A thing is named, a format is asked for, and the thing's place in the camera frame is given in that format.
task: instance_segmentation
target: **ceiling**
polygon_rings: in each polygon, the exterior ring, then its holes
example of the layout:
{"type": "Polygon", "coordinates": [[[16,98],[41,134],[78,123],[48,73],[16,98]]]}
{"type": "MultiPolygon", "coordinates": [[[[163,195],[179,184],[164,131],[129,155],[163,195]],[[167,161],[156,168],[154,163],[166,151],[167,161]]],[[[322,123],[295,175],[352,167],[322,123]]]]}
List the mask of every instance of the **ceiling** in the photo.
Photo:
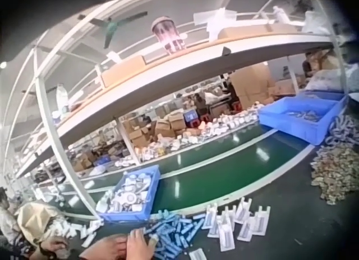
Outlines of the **ceiling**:
{"type": "MultiPolygon", "coordinates": [[[[237,12],[257,12],[268,0],[145,0],[138,2],[137,4],[129,5],[125,8],[116,9],[111,8],[109,10],[113,20],[120,20],[122,18],[131,16],[141,11],[148,11],[148,15],[142,19],[136,20],[130,24],[121,27],[114,35],[108,50],[103,49],[104,42],[104,31],[103,29],[94,27],[92,25],[85,26],[81,31],[77,32],[71,41],[63,48],[73,54],[80,55],[87,59],[91,59],[95,62],[102,62],[106,59],[106,54],[113,50],[119,52],[124,48],[138,42],[139,40],[145,39],[151,36],[150,26],[152,21],[160,16],[170,16],[177,26],[192,22],[193,14],[196,12],[217,10],[221,7],[226,7],[228,10],[237,12]]],[[[287,12],[293,10],[293,5],[296,0],[275,0],[273,3],[267,6],[266,12],[273,11],[273,6],[277,5],[283,7],[287,12]]],[[[93,11],[94,8],[87,9],[82,12],[88,14],[93,11]]],[[[52,48],[56,43],[68,32],[76,23],[77,15],[72,16],[64,20],[63,22],[52,27],[48,33],[44,36],[40,45],[52,48]]],[[[194,29],[194,25],[185,26],[179,28],[181,33],[188,30],[194,29]]],[[[188,35],[186,39],[187,44],[197,42],[199,40],[206,39],[208,37],[205,31],[194,32],[188,35]]],[[[130,50],[120,54],[121,58],[124,59],[131,54],[138,52],[139,50],[148,47],[151,44],[156,43],[155,38],[149,39],[142,44],[139,44],[130,50]]],[[[2,121],[3,124],[3,141],[8,136],[8,130],[11,122],[14,120],[16,110],[22,100],[21,90],[26,90],[32,80],[34,74],[33,58],[31,57],[27,66],[24,68],[20,78],[17,79],[17,75],[21,69],[23,62],[25,61],[29,51],[31,50],[31,44],[22,50],[18,56],[8,63],[5,70],[1,71],[0,74],[0,111],[1,117],[4,117],[5,106],[7,106],[8,99],[11,91],[13,95],[9,104],[6,120],[2,121]]],[[[146,59],[152,59],[156,55],[163,54],[162,50],[155,52],[151,56],[145,57],[146,59]]],[[[38,51],[38,63],[46,57],[47,52],[42,50],[38,51]]],[[[50,67],[45,69],[43,77],[45,79],[46,88],[56,86],[59,82],[64,83],[67,91],[71,91],[81,79],[83,79],[90,71],[94,69],[94,65],[80,60],[78,58],[69,56],[59,56],[53,60],[50,67]]],[[[82,80],[82,83],[78,85],[77,89],[70,93],[72,96],[78,89],[82,88],[84,84],[93,80],[96,74],[93,72],[86,79],[82,80]]],[[[48,94],[49,105],[52,110],[56,108],[56,97],[55,92],[48,94]]],[[[19,116],[16,120],[16,124],[13,130],[11,141],[13,149],[18,151],[21,149],[24,142],[27,140],[29,133],[32,132],[35,127],[40,123],[40,113],[37,106],[37,100],[34,96],[28,96],[25,99],[24,106],[20,110],[19,116]]]]}

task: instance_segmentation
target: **ceiling fan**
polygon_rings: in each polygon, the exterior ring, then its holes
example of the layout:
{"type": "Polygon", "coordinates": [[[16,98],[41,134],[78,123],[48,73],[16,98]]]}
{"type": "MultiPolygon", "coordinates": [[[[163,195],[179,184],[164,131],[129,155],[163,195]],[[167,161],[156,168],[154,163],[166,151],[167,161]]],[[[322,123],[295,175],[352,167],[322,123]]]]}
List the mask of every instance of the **ceiling fan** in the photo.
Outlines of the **ceiling fan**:
{"type": "MultiPolygon", "coordinates": [[[[95,26],[105,27],[106,28],[104,49],[107,49],[109,47],[109,45],[110,45],[110,42],[112,40],[112,37],[113,37],[114,33],[116,32],[116,30],[120,26],[123,26],[123,25],[125,25],[127,23],[130,23],[132,21],[135,21],[137,19],[145,17],[147,14],[148,14],[148,12],[140,12],[140,13],[137,13],[136,15],[132,15],[130,17],[124,18],[124,19],[122,19],[120,21],[112,21],[111,17],[107,18],[106,21],[94,18],[94,19],[90,20],[90,23],[95,25],[95,26]]],[[[86,17],[86,15],[79,15],[78,19],[83,20],[85,17],[86,17]]]]}
{"type": "MultiPolygon", "coordinates": [[[[57,88],[57,86],[54,86],[54,87],[52,87],[52,88],[50,88],[50,89],[47,89],[47,90],[46,90],[46,94],[48,94],[48,93],[50,93],[50,92],[56,90],[56,88],[57,88]]],[[[26,90],[21,90],[21,93],[26,94],[26,90]]],[[[36,97],[36,92],[30,91],[30,92],[29,92],[29,96],[34,96],[34,97],[36,97]]]]}

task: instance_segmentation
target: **human hand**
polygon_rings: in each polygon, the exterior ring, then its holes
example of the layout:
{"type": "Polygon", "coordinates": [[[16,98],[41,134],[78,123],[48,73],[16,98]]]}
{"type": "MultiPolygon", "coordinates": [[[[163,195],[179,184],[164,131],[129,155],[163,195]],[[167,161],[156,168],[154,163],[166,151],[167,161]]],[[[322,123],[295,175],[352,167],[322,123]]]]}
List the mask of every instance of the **human hand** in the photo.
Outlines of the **human hand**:
{"type": "Polygon", "coordinates": [[[157,240],[152,239],[146,244],[143,229],[134,229],[127,238],[126,260],[151,260],[155,252],[157,240]]]}
{"type": "Polygon", "coordinates": [[[87,260],[116,260],[126,258],[126,235],[112,235],[88,247],[80,257],[87,260]]]}
{"type": "Polygon", "coordinates": [[[66,240],[61,236],[51,236],[41,242],[41,249],[49,252],[56,252],[60,249],[66,249],[68,244],[66,240]]]}

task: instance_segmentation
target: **beige bag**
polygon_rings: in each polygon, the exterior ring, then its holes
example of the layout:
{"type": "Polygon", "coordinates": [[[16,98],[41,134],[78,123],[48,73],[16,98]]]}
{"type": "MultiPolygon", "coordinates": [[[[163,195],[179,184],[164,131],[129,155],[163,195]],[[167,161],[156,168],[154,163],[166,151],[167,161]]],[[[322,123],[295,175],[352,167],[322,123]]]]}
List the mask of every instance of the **beige bag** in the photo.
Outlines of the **beige bag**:
{"type": "Polygon", "coordinates": [[[52,217],[63,217],[57,208],[39,202],[27,203],[19,208],[18,212],[17,223],[32,245],[36,245],[35,240],[43,240],[47,237],[45,231],[52,217]]]}

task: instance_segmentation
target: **pile of small parts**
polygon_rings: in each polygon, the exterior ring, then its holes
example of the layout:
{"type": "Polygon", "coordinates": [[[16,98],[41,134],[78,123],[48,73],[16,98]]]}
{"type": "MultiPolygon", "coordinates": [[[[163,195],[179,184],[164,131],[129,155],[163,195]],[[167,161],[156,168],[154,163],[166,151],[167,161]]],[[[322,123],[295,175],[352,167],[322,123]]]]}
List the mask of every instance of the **pile of small parts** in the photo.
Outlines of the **pile of small parts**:
{"type": "Polygon", "coordinates": [[[353,149],[359,144],[357,125],[358,121],[348,115],[336,117],[329,127],[326,145],[317,151],[311,163],[314,170],[311,185],[320,186],[320,198],[329,205],[359,190],[359,154],[353,149]]]}
{"type": "Polygon", "coordinates": [[[287,112],[286,114],[296,118],[302,118],[312,122],[318,122],[321,118],[315,111],[309,110],[307,112],[287,112]]]}
{"type": "MultiPolygon", "coordinates": [[[[238,208],[232,210],[225,207],[221,215],[217,215],[217,204],[208,205],[206,213],[186,218],[184,215],[159,211],[160,220],[145,229],[144,233],[159,240],[154,257],[160,260],[175,259],[192,246],[194,236],[200,229],[208,230],[208,238],[218,238],[221,252],[235,249],[235,225],[242,225],[237,240],[249,242],[254,235],[264,236],[269,221],[270,207],[264,211],[260,206],[251,216],[252,200],[245,202],[241,198],[238,208]]],[[[189,252],[192,260],[205,260],[202,249],[189,252]]]]}
{"type": "Polygon", "coordinates": [[[103,225],[103,219],[90,221],[90,225],[87,228],[86,225],[70,224],[64,217],[55,218],[48,223],[43,239],[50,236],[63,236],[66,239],[71,239],[76,237],[77,232],[79,232],[80,239],[86,238],[82,246],[87,248],[94,240],[96,231],[103,225]]]}
{"type": "Polygon", "coordinates": [[[109,190],[99,200],[96,211],[101,213],[140,212],[147,199],[152,177],[141,173],[130,175],[123,186],[114,192],[109,190]]]}
{"type": "MultiPolygon", "coordinates": [[[[202,143],[215,136],[220,136],[230,130],[245,128],[250,124],[258,121],[258,110],[264,105],[258,101],[247,110],[235,115],[222,114],[219,118],[213,119],[212,122],[202,122],[198,128],[188,128],[182,135],[177,138],[158,137],[157,142],[152,142],[148,147],[141,149],[136,148],[137,156],[142,162],[152,160],[169,154],[173,151],[189,147],[191,145],[202,143]]],[[[127,167],[134,165],[135,161],[131,156],[126,156],[115,163],[117,167],[127,167]]]]}

